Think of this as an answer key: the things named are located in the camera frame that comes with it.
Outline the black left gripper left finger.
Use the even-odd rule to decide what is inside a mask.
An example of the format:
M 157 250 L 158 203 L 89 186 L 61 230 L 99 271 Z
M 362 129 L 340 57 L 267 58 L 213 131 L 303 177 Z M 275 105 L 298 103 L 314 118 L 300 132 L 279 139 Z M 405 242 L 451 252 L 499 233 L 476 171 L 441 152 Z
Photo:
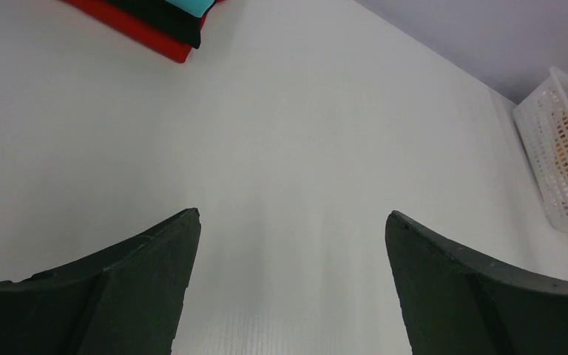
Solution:
M 170 354 L 200 239 L 185 209 L 20 282 L 0 282 L 0 354 Z

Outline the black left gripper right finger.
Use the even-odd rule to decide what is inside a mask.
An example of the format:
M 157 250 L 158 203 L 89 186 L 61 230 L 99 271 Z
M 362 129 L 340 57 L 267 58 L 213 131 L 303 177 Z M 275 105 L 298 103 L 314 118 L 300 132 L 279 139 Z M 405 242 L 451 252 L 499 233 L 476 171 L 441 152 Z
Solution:
M 512 266 L 405 214 L 385 244 L 414 354 L 568 354 L 568 281 Z

